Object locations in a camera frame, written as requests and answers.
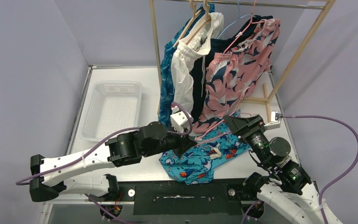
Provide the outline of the light blue shark shorts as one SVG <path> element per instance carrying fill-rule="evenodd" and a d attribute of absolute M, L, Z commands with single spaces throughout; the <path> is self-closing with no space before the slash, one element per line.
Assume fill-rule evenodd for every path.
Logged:
<path fill-rule="evenodd" d="M 221 120 L 222 118 L 212 118 L 212 123 L 197 136 L 203 135 Z M 172 150 L 162 153 L 159 162 L 168 176 L 178 182 L 184 182 L 187 185 L 209 183 L 214 177 L 214 169 L 250 149 L 248 144 L 241 143 L 238 137 L 230 132 L 225 122 L 210 131 L 202 140 L 221 134 L 225 135 L 190 148 L 182 156 L 175 155 Z"/>

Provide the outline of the pink plastic hanger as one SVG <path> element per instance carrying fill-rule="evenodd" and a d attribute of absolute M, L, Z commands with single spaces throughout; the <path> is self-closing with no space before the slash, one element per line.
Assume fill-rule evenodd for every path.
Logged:
<path fill-rule="evenodd" d="M 248 89 L 249 89 L 249 87 L 246 87 L 245 90 L 242 92 L 241 96 L 239 97 L 239 99 L 236 100 L 237 104 L 236 104 L 234 110 L 229 114 L 229 116 L 231 116 L 231 115 L 233 115 L 234 113 L 236 113 L 236 111 L 238 110 L 239 104 L 240 104 L 240 102 L 245 98 L 245 95 L 246 95 L 246 92 L 247 92 Z M 224 122 L 224 119 L 222 119 L 221 121 L 219 121 L 218 123 L 216 123 L 214 126 L 212 126 L 210 129 L 208 129 L 203 135 L 196 137 L 195 140 L 198 142 L 198 144 L 196 145 L 196 147 L 199 146 L 199 145 L 201 145 L 201 144 L 204 144 L 204 143 L 213 141 L 214 139 L 219 138 L 219 137 L 222 136 L 222 135 L 225 135 L 225 134 L 221 134 L 221 135 L 219 135 L 219 136 L 215 136 L 215 137 L 213 137 L 213 138 L 211 138 L 211 139 L 208 139 L 208 140 L 202 140 L 202 138 L 203 138 L 205 135 L 207 135 L 210 131 L 212 131 L 213 129 L 215 129 L 215 128 L 216 128 L 218 125 L 220 125 L 222 122 Z"/>

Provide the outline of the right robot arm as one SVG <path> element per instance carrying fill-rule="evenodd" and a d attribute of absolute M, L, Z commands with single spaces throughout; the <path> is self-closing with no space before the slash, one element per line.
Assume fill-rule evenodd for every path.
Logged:
<path fill-rule="evenodd" d="M 224 116 L 231 133 L 250 146 L 252 160 L 268 173 L 250 175 L 243 183 L 244 195 L 265 202 L 292 224 L 341 223 L 328 205 L 319 201 L 321 193 L 314 182 L 290 156 L 290 143 L 282 137 L 268 140 L 265 136 L 267 130 L 280 127 L 282 118 L 277 111 L 271 113 L 269 123 L 265 123 L 260 115 L 248 118 Z"/>

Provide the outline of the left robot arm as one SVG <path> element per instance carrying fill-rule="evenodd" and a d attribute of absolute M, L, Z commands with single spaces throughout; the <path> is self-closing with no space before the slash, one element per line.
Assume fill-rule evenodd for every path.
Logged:
<path fill-rule="evenodd" d="M 172 132 L 157 121 L 140 128 L 126 128 L 116 137 L 105 138 L 93 148 L 56 158 L 40 154 L 30 158 L 32 179 L 29 193 L 33 202 L 46 202 L 64 194 L 87 194 L 102 200 L 119 196 L 116 176 L 99 178 L 82 175 L 105 168 L 140 163 L 142 158 L 173 151 L 181 156 L 197 145 L 193 137 Z"/>

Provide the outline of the white plastic basket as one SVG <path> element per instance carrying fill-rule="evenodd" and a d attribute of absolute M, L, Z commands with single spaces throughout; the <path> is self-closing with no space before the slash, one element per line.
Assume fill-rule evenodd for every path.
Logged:
<path fill-rule="evenodd" d="M 135 81 L 100 81 L 93 85 L 80 137 L 98 142 L 109 134 L 136 127 L 143 86 Z"/>

